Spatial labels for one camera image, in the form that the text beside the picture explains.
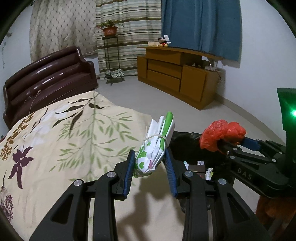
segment wooden desk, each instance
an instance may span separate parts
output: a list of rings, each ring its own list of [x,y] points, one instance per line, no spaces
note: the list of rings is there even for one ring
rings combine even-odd
[[[202,56],[222,60],[202,52],[171,47],[138,47],[146,56],[137,58],[138,80],[160,89],[202,110],[214,99],[219,75],[203,66]]]

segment bed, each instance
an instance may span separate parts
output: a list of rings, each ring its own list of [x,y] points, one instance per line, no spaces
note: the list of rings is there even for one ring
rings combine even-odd
[[[151,116],[90,91],[40,109],[0,143],[1,208],[24,241],[75,179],[98,179],[139,150]],[[182,240],[184,214],[170,194],[165,168],[133,178],[115,201],[119,240]],[[92,240],[92,215],[88,240]]]

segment metal screw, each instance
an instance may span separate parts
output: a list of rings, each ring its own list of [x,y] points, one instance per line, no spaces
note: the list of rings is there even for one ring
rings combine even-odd
[[[75,186],[80,186],[82,184],[82,180],[80,180],[80,179],[77,179],[77,180],[75,180],[75,182],[74,182],[74,185]]]
[[[193,172],[192,171],[186,171],[186,172],[184,172],[184,175],[186,177],[192,177],[193,176]]]
[[[227,183],[227,181],[226,181],[225,179],[223,179],[223,178],[220,178],[220,179],[218,180],[218,182],[219,182],[221,185],[225,185],[225,184]]]
[[[109,178],[112,178],[112,177],[115,177],[115,176],[116,176],[115,172],[108,172],[107,173],[107,177],[109,177]]]

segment flower pot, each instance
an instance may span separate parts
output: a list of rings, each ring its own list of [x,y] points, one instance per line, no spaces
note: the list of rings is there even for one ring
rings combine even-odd
[[[116,33],[117,33],[117,28],[118,28],[117,26],[103,28],[103,31],[104,31],[104,35],[105,35],[105,37],[116,35]]]

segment floor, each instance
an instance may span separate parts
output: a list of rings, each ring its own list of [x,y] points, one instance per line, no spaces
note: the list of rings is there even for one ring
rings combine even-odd
[[[202,133],[213,121],[224,119],[240,123],[247,130],[247,137],[267,139],[261,130],[218,102],[213,102],[206,109],[199,111],[167,93],[138,81],[137,76],[125,77],[125,81],[112,85],[106,84],[104,79],[99,80],[99,88],[96,91],[116,105],[149,114],[155,120],[171,111],[177,131]],[[255,211],[259,195],[238,180],[235,180],[234,189]]]

